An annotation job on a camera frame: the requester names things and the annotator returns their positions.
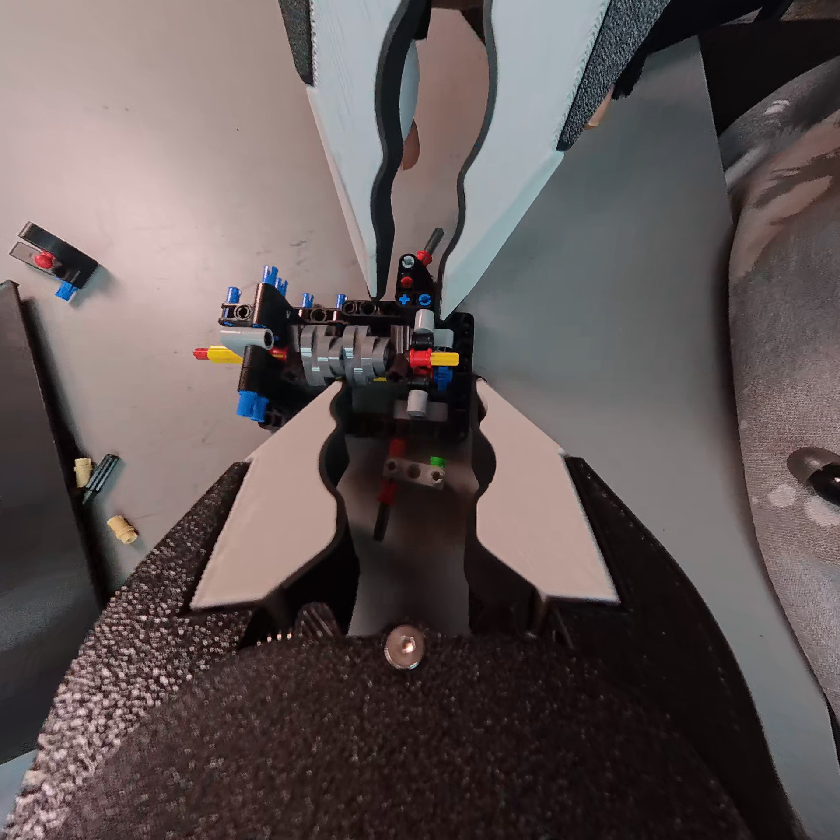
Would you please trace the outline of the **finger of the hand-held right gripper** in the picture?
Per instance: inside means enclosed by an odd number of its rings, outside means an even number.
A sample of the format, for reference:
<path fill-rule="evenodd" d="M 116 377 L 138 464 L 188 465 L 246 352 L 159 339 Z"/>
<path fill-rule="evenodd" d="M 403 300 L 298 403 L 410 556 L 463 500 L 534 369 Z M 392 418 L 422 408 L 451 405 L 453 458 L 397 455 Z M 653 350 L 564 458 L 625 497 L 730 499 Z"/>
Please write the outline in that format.
<path fill-rule="evenodd" d="M 392 189 L 418 87 L 424 1 L 310 2 L 308 96 L 370 295 L 385 294 L 395 224 Z"/>
<path fill-rule="evenodd" d="M 484 2 L 489 87 L 458 175 L 458 223 L 440 263 L 439 314 L 467 297 L 564 154 L 560 133 L 608 2 Z"/>

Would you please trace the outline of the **black brick subassembly with pins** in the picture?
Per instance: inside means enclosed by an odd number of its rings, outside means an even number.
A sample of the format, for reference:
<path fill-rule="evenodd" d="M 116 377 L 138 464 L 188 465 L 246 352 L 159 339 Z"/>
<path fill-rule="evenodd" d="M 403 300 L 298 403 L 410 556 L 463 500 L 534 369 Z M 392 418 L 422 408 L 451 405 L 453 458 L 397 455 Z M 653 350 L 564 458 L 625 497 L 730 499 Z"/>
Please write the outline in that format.
<path fill-rule="evenodd" d="M 56 297 L 66 302 L 73 300 L 99 268 L 95 259 L 32 222 L 18 233 L 9 255 L 56 280 Z"/>

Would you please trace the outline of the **person in grey hoodie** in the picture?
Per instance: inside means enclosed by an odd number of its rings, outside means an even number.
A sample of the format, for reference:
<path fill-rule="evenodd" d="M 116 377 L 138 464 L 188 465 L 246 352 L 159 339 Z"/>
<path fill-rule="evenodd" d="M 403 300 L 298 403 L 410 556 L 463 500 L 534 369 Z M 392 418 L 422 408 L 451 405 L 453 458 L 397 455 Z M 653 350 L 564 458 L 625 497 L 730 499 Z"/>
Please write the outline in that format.
<path fill-rule="evenodd" d="M 764 565 L 838 717 L 839 65 L 719 141 L 734 218 L 729 327 L 744 476 Z"/>

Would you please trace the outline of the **dark flat platform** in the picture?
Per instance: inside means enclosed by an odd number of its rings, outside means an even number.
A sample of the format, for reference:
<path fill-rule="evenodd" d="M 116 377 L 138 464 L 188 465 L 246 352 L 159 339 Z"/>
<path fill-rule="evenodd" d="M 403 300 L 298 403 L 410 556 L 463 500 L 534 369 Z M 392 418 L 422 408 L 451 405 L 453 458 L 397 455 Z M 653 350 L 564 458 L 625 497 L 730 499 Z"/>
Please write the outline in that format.
<path fill-rule="evenodd" d="M 36 746 L 103 608 L 106 575 L 72 461 L 81 454 L 35 300 L 1 286 L 1 761 Z"/>

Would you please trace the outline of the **person's right hand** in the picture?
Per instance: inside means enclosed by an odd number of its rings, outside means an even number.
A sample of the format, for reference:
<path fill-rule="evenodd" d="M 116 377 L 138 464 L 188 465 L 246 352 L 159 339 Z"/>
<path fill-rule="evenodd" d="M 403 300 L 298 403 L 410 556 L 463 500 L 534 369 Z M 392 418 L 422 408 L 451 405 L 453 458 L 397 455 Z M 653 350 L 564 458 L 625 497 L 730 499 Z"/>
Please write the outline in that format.
<path fill-rule="evenodd" d="M 403 139 L 403 151 L 401 169 L 408 171 L 412 169 L 419 158 L 421 144 L 419 140 L 417 123 L 415 120 L 415 111 L 417 101 L 414 99 L 411 102 L 405 103 L 405 107 L 401 104 L 401 132 Z"/>

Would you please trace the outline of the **pile of small connector pins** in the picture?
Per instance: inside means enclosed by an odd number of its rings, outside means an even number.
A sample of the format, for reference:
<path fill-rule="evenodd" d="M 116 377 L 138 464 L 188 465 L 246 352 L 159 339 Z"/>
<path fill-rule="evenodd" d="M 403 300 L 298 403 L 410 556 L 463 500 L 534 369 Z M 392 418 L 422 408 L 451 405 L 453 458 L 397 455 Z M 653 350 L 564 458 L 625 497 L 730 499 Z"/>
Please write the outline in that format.
<path fill-rule="evenodd" d="M 73 460 L 73 475 L 78 490 L 79 502 L 90 506 L 107 488 L 112 475 L 122 465 L 122 459 L 115 454 L 106 454 L 99 462 L 83 456 Z M 132 544 L 139 539 L 136 528 L 123 516 L 115 515 L 107 521 L 108 528 L 122 544 Z"/>

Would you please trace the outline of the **black toy brick engine frame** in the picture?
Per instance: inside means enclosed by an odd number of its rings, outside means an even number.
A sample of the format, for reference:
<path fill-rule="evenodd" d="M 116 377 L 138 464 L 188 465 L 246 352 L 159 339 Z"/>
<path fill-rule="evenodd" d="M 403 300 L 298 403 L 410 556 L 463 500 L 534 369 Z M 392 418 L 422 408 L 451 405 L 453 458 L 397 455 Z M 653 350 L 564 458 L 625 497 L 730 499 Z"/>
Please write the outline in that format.
<path fill-rule="evenodd" d="M 431 275 L 444 235 L 436 227 L 417 250 L 432 257 Z M 239 366 L 237 415 L 269 430 L 283 427 L 332 383 L 347 385 L 344 432 L 388 444 L 373 530 L 378 542 L 397 484 L 443 488 L 445 458 L 432 445 L 459 444 L 469 431 L 475 321 L 463 312 L 440 318 L 434 281 L 433 310 L 344 294 L 325 307 L 307 292 L 295 308 L 288 283 L 268 266 L 252 303 L 241 301 L 237 287 L 227 289 L 217 342 L 192 352 L 199 361 Z"/>

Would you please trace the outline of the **black triangular brick plate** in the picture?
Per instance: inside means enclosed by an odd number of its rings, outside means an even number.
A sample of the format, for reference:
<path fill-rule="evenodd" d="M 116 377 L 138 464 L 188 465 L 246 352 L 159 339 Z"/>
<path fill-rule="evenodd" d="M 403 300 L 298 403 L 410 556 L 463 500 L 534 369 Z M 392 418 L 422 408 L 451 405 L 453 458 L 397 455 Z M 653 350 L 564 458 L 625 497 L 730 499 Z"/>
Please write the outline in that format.
<path fill-rule="evenodd" d="M 399 259 L 394 295 L 399 308 L 435 308 L 437 288 L 428 269 L 431 261 L 431 255 L 425 250 L 406 253 Z"/>

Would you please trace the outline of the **grey desk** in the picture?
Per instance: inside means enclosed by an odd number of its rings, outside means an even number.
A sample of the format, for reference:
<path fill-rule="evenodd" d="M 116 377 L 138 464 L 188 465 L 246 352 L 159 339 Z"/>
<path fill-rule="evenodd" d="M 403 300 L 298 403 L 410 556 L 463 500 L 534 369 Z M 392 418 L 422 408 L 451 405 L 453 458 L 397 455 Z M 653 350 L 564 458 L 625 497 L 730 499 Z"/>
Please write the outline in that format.
<path fill-rule="evenodd" d="M 32 222 L 99 268 L 66 302 L 9 255 Z M 724 301 L 731 216 L 698 47 L 647 64 L 466 303 L 491 386 L 583 457 L 703 595 L 810 838 L 838 835 L 822 693 L 763 571 Z M 265 438 L 194 361 L 264 264 L 365 292 L 276 2 L 2 2 L 2 278 L 35 300 L 96 505 L 107 587 Z M 118 541 L 121 515 L 139 533 Z"/>

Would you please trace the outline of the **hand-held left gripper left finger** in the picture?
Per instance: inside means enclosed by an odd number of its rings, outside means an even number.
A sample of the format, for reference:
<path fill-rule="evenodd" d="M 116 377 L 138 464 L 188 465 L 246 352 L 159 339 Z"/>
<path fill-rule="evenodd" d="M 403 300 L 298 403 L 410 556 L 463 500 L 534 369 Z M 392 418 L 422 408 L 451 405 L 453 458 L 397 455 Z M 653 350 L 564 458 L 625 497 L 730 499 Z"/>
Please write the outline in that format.
<path fill-rule="evenodd" d="M 247 459 L 191 609 L 261 607 L 281 631 L 326 604 L 347 633 L 360 579 L 344 501 L 346 384 L 332 383 Z"/>

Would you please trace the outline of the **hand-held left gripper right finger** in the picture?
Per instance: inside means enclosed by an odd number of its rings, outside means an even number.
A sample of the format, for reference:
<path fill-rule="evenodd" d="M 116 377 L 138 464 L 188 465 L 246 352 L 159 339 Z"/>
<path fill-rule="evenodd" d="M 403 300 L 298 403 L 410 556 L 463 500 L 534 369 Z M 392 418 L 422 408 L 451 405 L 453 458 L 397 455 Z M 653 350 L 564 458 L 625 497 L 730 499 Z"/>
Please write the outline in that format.
<path fill-rule="evenodd" d="M 485 380 L 472 396 L 471 630 L 540 634 L 556 602 L 618 606 L 563 448 Z"/>

